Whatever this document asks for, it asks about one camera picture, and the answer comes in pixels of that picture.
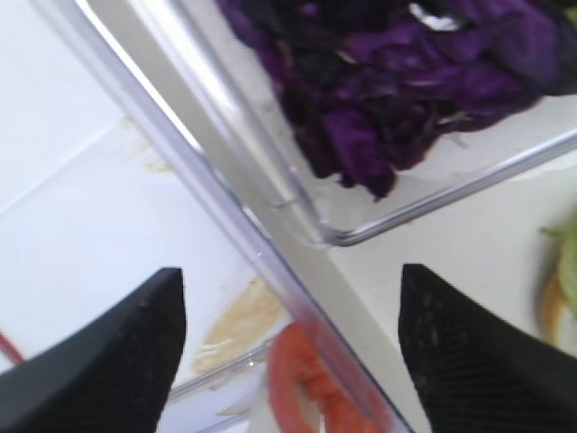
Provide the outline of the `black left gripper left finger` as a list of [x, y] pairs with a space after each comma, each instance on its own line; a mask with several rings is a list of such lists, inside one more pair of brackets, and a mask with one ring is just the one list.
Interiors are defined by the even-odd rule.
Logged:
[[3, 432], [154, 432], [187, 334], [179, 268], [1, 376]]

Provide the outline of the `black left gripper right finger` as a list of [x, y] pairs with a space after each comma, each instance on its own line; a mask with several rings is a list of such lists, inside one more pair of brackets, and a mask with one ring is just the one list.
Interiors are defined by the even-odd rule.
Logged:
[[402, 268], [398, 341], [434, 432], [574, 432], [576, 360], [423, 264]]

